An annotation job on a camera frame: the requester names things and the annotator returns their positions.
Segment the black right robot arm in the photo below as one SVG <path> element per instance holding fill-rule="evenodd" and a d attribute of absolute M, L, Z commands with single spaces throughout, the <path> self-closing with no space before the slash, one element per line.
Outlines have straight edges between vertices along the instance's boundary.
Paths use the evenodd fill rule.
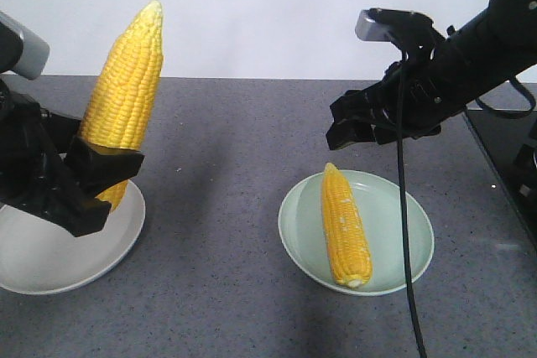
<path fill-rule="evenodd" d="M 360 12 L 355 33 L 393 44 L 402 58 L 381 81 L 331 104 L 331 150 L 435 136 L 468 103 L 535 65 L 536 0 L 489 0 L 447 36 L 422 13 L 370 8 Z"/>

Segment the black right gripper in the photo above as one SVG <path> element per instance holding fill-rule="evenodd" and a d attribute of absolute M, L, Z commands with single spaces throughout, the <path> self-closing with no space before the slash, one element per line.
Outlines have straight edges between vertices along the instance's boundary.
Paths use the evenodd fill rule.
<path fill-rule="evenodd" d="M 326 133 L 329 149 L 391 143 L 397 139 L 398 125 L 403 137 L 438 133 L 443 121 L 466 106 L 465 70 L 461 52 L 450 46 L 405 50 L 379 83 L 346 91 L 331 103 L 333 123 Z"/>

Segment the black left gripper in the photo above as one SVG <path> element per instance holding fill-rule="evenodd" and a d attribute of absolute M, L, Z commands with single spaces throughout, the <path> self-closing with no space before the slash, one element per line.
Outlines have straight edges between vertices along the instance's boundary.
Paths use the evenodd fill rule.
<path fill-rule="evenodd" d="M 1 83 L 1 201 L 74 237 L 101 231 L 111 211 L 75 181 L 85 193 L 101 193 L 136 176 L 144 159 L 139 151 L 75 136 L 80 123 Z"/>

